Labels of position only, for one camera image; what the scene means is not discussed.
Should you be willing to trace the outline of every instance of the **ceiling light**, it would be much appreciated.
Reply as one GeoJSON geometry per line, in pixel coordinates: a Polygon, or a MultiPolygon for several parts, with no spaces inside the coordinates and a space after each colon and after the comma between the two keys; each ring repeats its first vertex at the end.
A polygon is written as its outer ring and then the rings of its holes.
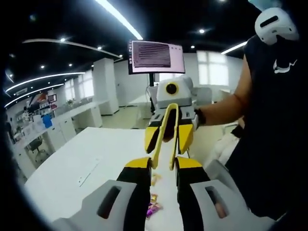
{"type": "Polygon", "coordinates": [[[246,44],[247,44],[247,41],[246,42],[242,42],[241,44],[238,44],[238,45],[236,45],[234,47],[231,47],[230,49],[227,49],[227,50],[223,51],[221,54],[227,54],[227,53],[229,53],[229,52],[231,52],[233,50],[236,50],[236,49],[238,49],[238,48],[240,48],[242,46],[245,46],[246,44]]]}
{"type": "Polygon", "coordinates": [[[41,93],[41,90],[45,90],[45,89],[48,89],[48,88],[55,88],[55,87],[62,86],[62,85],[64,85],[64,83],[57,84],[57,85],[53,85],[53,86],[46,87],[46,88],[42,88],[42,89],[39,89],[39,90],[34,90],[34,91],[32,91],[32,92],[29,92],[29,93],[27,93],[27,94],[24,94],[24,95],[22,95],[22,96],[19,96],[17,99],[14,99],[13,101],[7,103],[4,107],[9,106],[9,105],[12,104],[15,100],[19,100],[19,99],[21,99],[21,98],[23,98],[23,97],[25,97],[25,96],[31,95],[32,93],[35,93],[35,92],[38,92],[38,91],[41,93]]]}
{"type": "Polygon", "coordinates": [[[12,79],[13,74],[7,74],[7,73],[5,72],[5,75],[6,75],[6,77],[7,77],[12,83],[14,83],[14,80],[12,79]]]}
{"type": "Polygon", "coordinates": [[[138,40],[143,40],[142,36],[137,32],[135,28],[121,15],[116,8],[114,8],[107,0],[96,0],[101,6],[103,6],[110,14],[112,14],[120,23],[122,23],[138,40]]]}
{"type": "Polygon", "coordinates": [[[50,78],[50,77],[56,77],[56,76],[69,76],[69,75],[82,75],[84,74],[85,72],[69,72],[69,73],[61,73],[61,74],[55,74],[55,75],[50,75],[50,76],[42,76],[42,77],[38,77],[38,78],[34,78],[34,79],[30,79],[30,80],[27,80],[25,82],[22,82],[22,83],[18,83],[14,86],[11,86],[10,88],[8,88],[7,90],[5,90],[5,92],[8,92],[14,88],[17,88],[23,84],[26,84],[26,83],[30,83],[30,82],[33,82],[33,81],[36,81],[36,80],[39,80],[39,79],[44,79],[44,78],[50,78]]]}

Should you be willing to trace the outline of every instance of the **office chair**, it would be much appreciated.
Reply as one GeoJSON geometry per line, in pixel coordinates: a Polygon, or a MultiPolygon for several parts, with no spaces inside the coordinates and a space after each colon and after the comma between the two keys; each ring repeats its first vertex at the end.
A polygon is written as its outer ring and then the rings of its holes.
{"type": "Polygon", "coordinates": [[[42,150],[38,149],[41,145],[42,145],[42,140],[40,138],[36,138],[29,144],[29,147],[32,153],[34,153],[34,150],[38,151],[38,154],[35,156],[35,162],[38,161],[37,160],[38,157],[40,157],[40,161],[43,162],[42,156],[41,156],[42,153],[45,153],[47,156],[49,156],[48,153],[44,149],[42,150]]]}

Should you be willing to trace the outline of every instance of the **candy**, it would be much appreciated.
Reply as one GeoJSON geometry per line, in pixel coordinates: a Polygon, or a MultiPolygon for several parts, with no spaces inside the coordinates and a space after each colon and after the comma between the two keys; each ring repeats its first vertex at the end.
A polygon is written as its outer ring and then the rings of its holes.
{"type": "Polygon", "coordinates": [[[159,203],[150,203],[149,209],[146,213],[146,218],[149,219],[154,213],[158,210],[162,209],[163,207],[159,203]]]}
{"type": "Polygon", "coordinates": [[[152,186],[155,186],[155,185],[156,185],[156,182],[157,182],[158,180],[160,180],[160,179],[161,179],[161,176],[160,176],[159,174],[153,173],[153,174],[152,174],[151,185],[152,185],[152,186]]]}
{"type": "Polygon", "coordinates": [[[151,194],[151,202],[152,202],[152,203],[155,203],[155,202],[157,201],[157,197],[158,197],[157,194],[152,193],[152,194],[151,194]]]}

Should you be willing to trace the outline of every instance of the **monitor screen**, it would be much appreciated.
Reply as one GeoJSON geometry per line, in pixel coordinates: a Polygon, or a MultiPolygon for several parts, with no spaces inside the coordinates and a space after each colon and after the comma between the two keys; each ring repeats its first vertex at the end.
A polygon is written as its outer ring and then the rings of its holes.
{"type": "Polygon", "coordinates": [[[48,102],[53,103],[53,102],[56,102],[56,101],[57,101],[57,95],[56,94],[48,96],[48,102]]]}
{"type": "Polygon", "coordinates": [[[128,43],[129,74],[185,73],[183,48],[179,45],[150,41],[128,43]]]}

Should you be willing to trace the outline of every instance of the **black ceiling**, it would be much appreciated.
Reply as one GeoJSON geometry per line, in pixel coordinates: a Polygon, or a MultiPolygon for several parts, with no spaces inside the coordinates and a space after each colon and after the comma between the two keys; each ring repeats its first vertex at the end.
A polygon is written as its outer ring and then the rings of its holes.
{"type": "MultiPolygon", "coordinates": [[[[223,51],[254,34],[258,10],[248,0],[108,0],[143,36],[144,40],[181,44],[184,52],[197,49],[223,51]],[[203,28],[206,33],[200,34],[203,28]]],[[[27,13],[27,21],[18,28],[19,44],[11,48],[7,69],[15,83],[49,74],[86,71],[93,62],[108,57],[102,52],[50,42],[21,43],[28,39],[60,39],[126,57],[127,42],[136,39],[95,0],[44,0],[27,13]]],[[[241,51],[228,55],[241,57],[241,51]]],[[[42,80],[63,82],[64,77],[42,80]]],[[[6,83],[6,88],[13,83],[6,83]]]]}

